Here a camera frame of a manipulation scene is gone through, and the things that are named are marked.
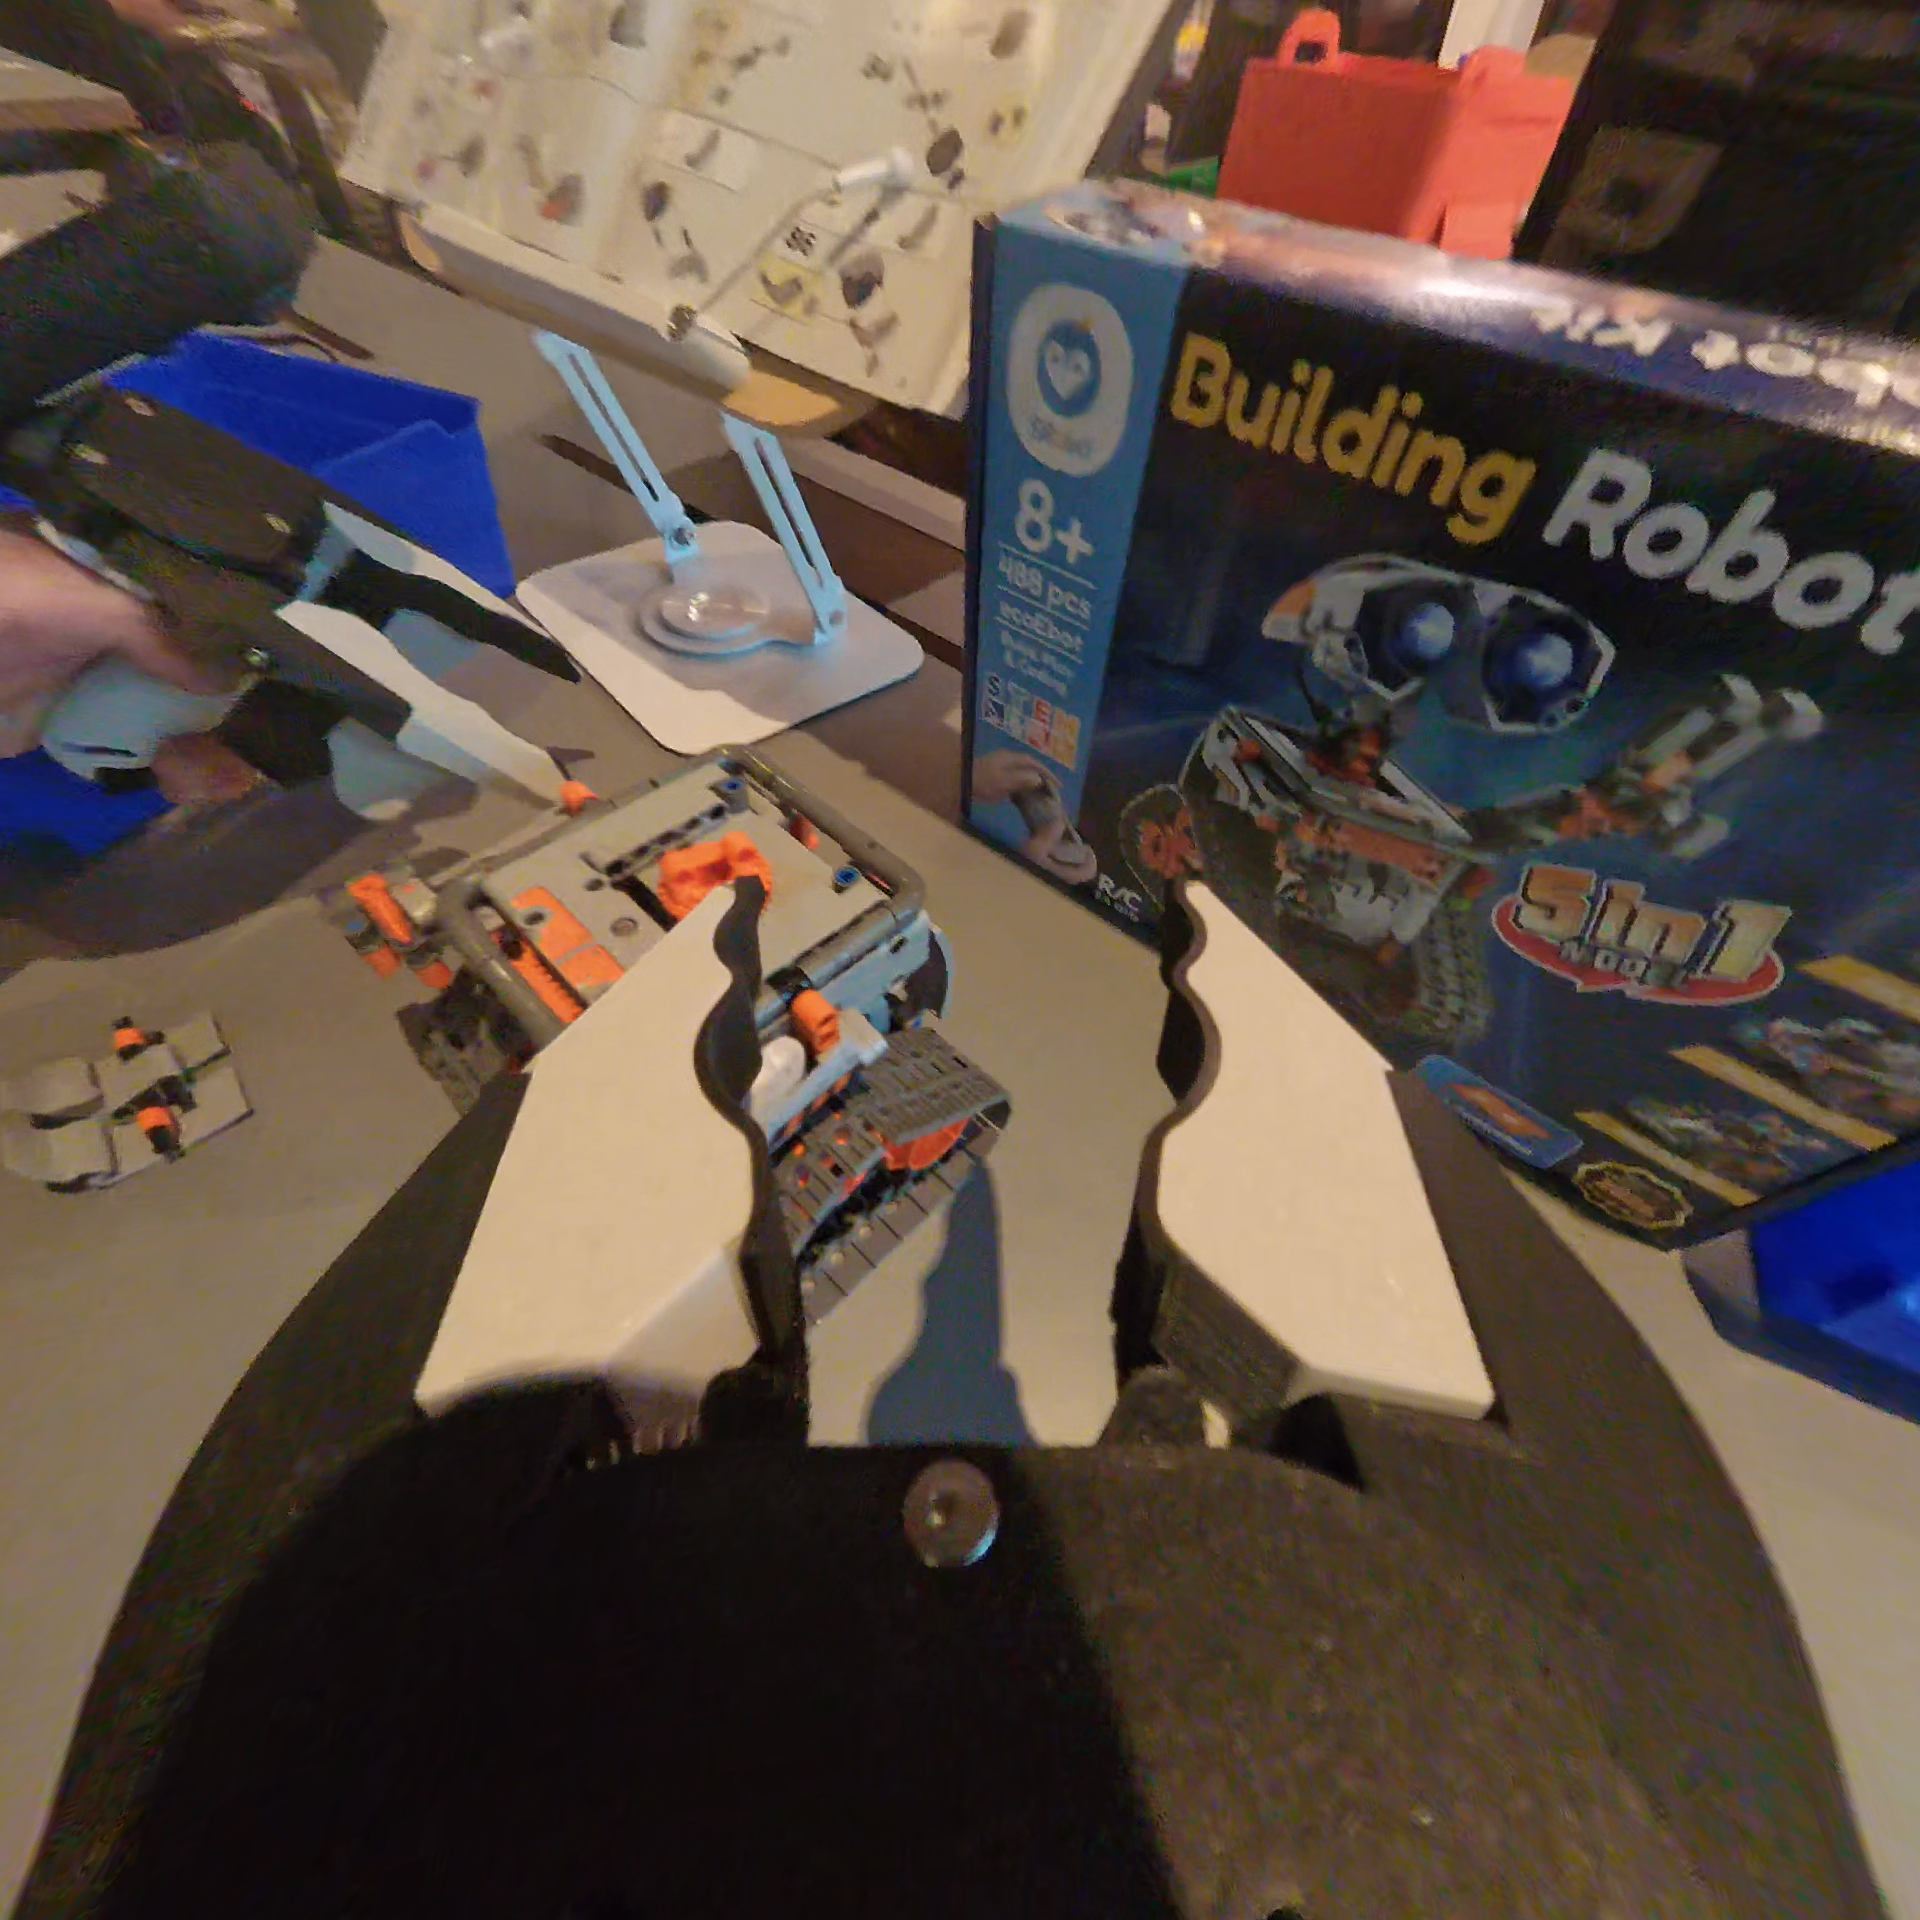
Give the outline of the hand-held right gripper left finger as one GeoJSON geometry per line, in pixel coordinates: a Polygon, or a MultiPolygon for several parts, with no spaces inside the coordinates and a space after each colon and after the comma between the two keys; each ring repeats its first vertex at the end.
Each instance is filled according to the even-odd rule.
{"type": "Polygon", "coordinates": [[[546,1044],[413,1400],[587,1382],[629,1419],[807,1419],[803,1293],[749,1091],[762,882],[715,888],[546,1044]]]}

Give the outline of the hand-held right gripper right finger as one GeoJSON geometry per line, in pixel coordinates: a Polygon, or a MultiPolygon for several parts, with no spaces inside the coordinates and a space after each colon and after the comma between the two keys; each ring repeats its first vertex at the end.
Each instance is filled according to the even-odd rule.
{"type": "Polygon", "coordinates": [[[1166,896],[1155,1054],[1118,1260],[1118,1378],[1238,1433],[1346,1394],[1480,1425],[1497,1387],[1384,1054],[1203,882],[1166,896]]]}

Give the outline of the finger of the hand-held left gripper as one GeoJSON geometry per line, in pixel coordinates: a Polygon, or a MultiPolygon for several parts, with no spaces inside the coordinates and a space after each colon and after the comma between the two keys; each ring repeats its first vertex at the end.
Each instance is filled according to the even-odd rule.
{"type": "Polygon", "coordinates": [[[475,578],[354,503],[323,503],[301,600],[339,609],[377,632],[418,615],[533,670],[577,682],[580,667],[536,622],[475,578]]]}
{"type": "Polygon", "coordinates": [[[336,700],[326,730],[326,784],[359,818],[402,818],[440,780],[507,784],[546,809],[568,802],[568,780],[552,751],[517,735],[488,705],[454,691],[421,663],[467,665],[479,651],[505,653],[568,679],[568,656],[539,624],[505,603],[507,640],[473,640],[425,613],[399,613],[399,640],[355,613],[292,600],[278,609],[278,670],[336,700]]]}

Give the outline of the blue plastic bin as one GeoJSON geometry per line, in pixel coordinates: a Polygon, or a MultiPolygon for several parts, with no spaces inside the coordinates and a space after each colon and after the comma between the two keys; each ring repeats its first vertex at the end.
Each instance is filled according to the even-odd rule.
{"type": "MultiPolygon", "coordinates": [[[[367,516],[386,520],[500,599],[507,600],[514,589],[479,405],[470,398],[219,333],[193,333],[161,357],[138,357],[78,387],[129,387],[176,405],[303,469],[330,503],[354,503],[367,516]]],[[[2,437],[2,505],[28,514],[25,500],[8,489],[8,437],[2,437]]],[[[243,718],[233,711],[217,733],[168,739],[154,759],[189,739],[219,739],[252,774],[273,784],[326,784],[330,765],[314,780],[272,780],[262,751],[243,745],[243,718]]],[[[8,854],[85,860],[154,822],[163,805],[158,765],[154,789],[101,791],[41,751],[41,727],[28,752],[2,759],[2,851],[8,854]]]]}

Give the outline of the toy tracked robot vehicle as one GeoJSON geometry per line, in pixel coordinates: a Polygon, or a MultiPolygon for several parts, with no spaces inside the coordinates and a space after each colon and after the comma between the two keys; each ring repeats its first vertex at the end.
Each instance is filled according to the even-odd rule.
{"type": "Polygon", "coordinates": [[[939,1019],[950,946],[924,882],[746,751],[619,800],[573,796],[428,882],[348,882],[339,924],[421,988],[399,1031],[454,1111],[521,1073],[715,888],[758,878],[752,1091],[804,1323],[818,1327],[991,1153],[1012,1101],[939,1019]]]}

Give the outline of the person's left forearm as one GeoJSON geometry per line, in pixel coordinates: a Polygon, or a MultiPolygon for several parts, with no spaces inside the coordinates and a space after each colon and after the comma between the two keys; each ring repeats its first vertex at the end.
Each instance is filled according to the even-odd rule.
{"type": "Polygon", "coordinates": [[[2,256],[2,427],[198,327],[272,320],[311,241],[303,186],[252,145],[161,158],[2,256]]]}

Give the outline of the person's left hand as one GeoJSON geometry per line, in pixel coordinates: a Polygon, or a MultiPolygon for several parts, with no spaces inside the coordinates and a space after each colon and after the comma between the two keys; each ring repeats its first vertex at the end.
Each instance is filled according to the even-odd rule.
{"type": "Polygon", "coordinates": [[[217,691],[151,609],[2,522],[2,759],[37,745],[47,705],[100,659],[125,659],[182,691],[217,691]]]}

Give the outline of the white folding book stand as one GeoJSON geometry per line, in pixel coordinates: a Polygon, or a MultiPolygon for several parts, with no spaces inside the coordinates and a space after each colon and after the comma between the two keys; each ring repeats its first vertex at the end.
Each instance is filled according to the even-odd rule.
{"type": "Polygon", "coordinates": [[[740,409],[752,379],[746,346],[705,320],[705,306],[732,276],[670,309],[632,304],[583,266],[539,266],[533,249],[443,203],[408,176],[395,176],[390,198],[413,263],[530,327],[533,349],[653,532],[524,587],[533,609],[556,618],[574,663],[656,745],[680,755],[752,745],[921,665],[921,646],[847,589],[780,434],[740,409]],[[715,409],[764,524],[691,520],[609,365],[715,409]]]}

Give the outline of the robot kit cardboard box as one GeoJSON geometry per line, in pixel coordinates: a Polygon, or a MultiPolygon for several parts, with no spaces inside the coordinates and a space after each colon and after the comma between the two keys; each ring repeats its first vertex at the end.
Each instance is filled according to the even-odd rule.
{"type": "Polygon", "coordinates": [[[972,241],[966,812],[1655,1242],[1916,1159],[1916,346],[1083,182],[972,241]]]}

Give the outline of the blue plastic lid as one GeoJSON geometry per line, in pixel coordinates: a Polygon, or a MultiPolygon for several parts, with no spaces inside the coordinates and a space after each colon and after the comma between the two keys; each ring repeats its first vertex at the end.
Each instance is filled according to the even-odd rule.
{"type": "Polygon", "coordinates": [[[1820,1175],[1681,1251],[1713,1330],[1916,1425],[1916,1145],[1820,1175]]]}

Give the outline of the grey panels with orange pins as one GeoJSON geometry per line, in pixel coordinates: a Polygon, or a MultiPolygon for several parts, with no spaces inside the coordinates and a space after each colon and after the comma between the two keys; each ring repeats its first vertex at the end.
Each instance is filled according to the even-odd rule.
{"type": "Polygon", "coordinates": [[[253,1114],[214,1016],[114,1023],[97,1056],[2,1077],[2,1172],[47,1194],[100,1194],[182,1163],[253,1114]]]}

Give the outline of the paper instruction manual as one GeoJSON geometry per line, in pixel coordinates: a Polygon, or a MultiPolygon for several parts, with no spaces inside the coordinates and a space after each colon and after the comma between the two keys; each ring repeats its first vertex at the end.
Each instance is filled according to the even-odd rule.
{"type": "Polygon", "coordinates": [[[953,415],[972,228],[1111,168],[1179,2],[386,2],[345,179],[454,290],[953,415]]]}

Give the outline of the red paper bag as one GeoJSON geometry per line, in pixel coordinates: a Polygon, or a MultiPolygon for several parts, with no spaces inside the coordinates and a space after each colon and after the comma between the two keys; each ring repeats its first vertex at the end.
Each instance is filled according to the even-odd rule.
{"type": "Polygon", "coordinates": [[[1460,68],[1346,50],[1303,8],[1247,63],[1213,198],[1506,259],[1572,109],[1572,82],[1481,47],[1460,68]]]}

